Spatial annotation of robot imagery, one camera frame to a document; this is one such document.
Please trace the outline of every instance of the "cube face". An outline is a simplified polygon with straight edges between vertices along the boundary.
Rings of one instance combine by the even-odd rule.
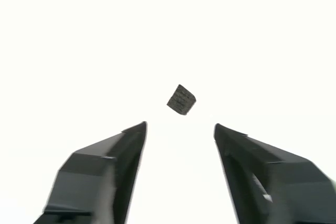
[[[195,96],[179,84],[173,96],[169,99],[167,106],[180,115],[187,115],[195,102]]]

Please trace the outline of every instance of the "black plastic part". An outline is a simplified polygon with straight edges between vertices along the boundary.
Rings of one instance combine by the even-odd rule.
[[[74,152],[35,224],[124,224],[145,137],[143,122]]]
[[[169,99],[167,106],[181,115],[187,115],[196,98],[185,87],[178,85],[173,96]]]
[[[332,182],[312,162],[220,124],[215,140],[240,224],[336,223]]]

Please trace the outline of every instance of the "white background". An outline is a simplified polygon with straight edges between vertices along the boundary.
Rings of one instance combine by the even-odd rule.
[[[336,178],[335,42],[336,0],[0,0],[1,223],[33,223],[73,151],[142,121],[129,224],[235,223],[216,123]]]

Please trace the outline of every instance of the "small cube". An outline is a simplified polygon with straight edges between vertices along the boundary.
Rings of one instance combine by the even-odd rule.
[[[178,114],[187,115],[195,102],[195,96],[182,85],[178,85],[173,96],[169,99],[167,105]]]

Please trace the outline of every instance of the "dark gray cube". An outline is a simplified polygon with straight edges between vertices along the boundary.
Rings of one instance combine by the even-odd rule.
[[[195,96],[182,85],[178,85],[173,96],[169,99],[167,105],[178,114],[187,115],[195,102]]]

